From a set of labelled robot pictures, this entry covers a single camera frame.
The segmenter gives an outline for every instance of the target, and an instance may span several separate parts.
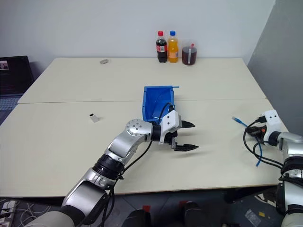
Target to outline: floor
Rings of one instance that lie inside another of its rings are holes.
[[[114,210],[105,226],[120,227],[130,212],[141,209],[143,205],[149,205],[151,206],[150,213],[153,226],[166,227],[178,219],[180,201],[195,201],[198,203],[205,210],[212,227],[221,227],[222,223],[240,224],[242,227],[281,226],[283,217],[276,212],[276,208],[272,205],[261,202],[254,196],[248,196],[241,201],[228,204],[223,199],[225,193],[225,191],[215,190],[116,196]],[[35,216],[39,216],[43,214],[46,208],[48,207],[45,205],[35,204],[31,210],[35,212]],[[30,213],[26,211],[26,202],[19,202],[17,209],[24,210],[16,210],[13,221],[14,227],[21,227],[32,220],[32,218],[29,218]],[[59,207],[49,207],[49,209],[57,210]],[[252,214],[252,212],[256,215],[253,218],[255,218],[255,221],[257,220],[254,225],[249,221],[252,218],[248,217],[248,219],[245,216],[248,213]],[[97,227],[101,222],[101,217],[102,215],[91,226]]]

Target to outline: table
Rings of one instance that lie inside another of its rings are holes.
[[[142,101],[144,86],[174,85],[175,100],[265,98],[241,58],[197,59],[193,66],[156,58],[56,58],[19,103]]]
[[[0,126],[0,196],[64,196],[125,124],[142,116],[141,107],[141,101],[18,104]],[[272,109],[267,99],[177,100],[176,108],[196,125],[180,129],[177,141],[199,148],[174,152],[169,145],[154,143],[118,182],[116,193],[278,183],[278,169],[255,167],[257,160],[242,142],[244,128],[232,120],[255,120]],[[100,121],[93,123],[90,113]],[[133,160],[146,146],[140,145]],[[282,158],[274,149],[263,154]]]

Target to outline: blue bin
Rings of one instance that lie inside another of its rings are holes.
[[[146,122],[158,123],[160,113],[166,103],[174,105],[173,86],[145,86],[142,114]],[[162,116],[169,112],[169,105],[163,111]]]

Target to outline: white wall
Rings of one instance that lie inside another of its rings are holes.
[[[154,57],[156,31],[192,39],[199,57],[242,57],[275,0],[0,0],[0,56],[28,55],[35,73],[55,57]]]

